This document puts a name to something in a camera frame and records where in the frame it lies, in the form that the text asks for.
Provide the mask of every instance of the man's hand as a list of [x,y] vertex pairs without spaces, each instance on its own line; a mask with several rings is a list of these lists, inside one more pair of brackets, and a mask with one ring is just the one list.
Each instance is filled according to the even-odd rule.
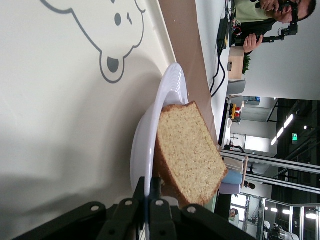
[[278,11],[279,10],[279,2],[278,0],[260,0],[261,9],[265,11]]
[[259,41],[257,42],[257,36],[255,34],[250,34],[247,36],[243,44],[244,52],[247,54],[257,49],[262,44],[263,38],[264,36],[261,35]]

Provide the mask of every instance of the green shirt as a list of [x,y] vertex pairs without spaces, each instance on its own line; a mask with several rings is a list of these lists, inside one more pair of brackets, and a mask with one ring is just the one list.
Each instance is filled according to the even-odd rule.
[[256,8],[256,2],[250,0],[234,0],[236,16],[235,19],[240,23],[259,22],[269,19],[266,11],[261,8]]

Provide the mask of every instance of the bread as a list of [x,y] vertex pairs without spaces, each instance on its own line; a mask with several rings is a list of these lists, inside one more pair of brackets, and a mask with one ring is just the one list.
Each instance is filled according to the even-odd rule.
[[153,172],[174,190],[171,197],[177,197],[180,206],[203,206],[218,191],[228,170],[196,102],[162,109]]

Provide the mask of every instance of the cartoon bear face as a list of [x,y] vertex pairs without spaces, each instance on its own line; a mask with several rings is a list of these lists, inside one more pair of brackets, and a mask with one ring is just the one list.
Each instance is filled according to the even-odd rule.
[[100,52],[100,70],[109,83],[121,80],[125,58],[144,36],[145,10],[136,0],[41,0],[50,10],[72,14],[78,26]]

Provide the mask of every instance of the green plant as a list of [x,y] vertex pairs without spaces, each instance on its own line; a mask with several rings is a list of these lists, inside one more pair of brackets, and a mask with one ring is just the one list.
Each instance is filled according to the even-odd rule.
[[242,74],[245,75],[246,74],[246,71],[249,70],[249,64],[250,64],[250,57],[247,55],[247,56],[244,56],[244,59],[243,59],[243,67],[242,67]]

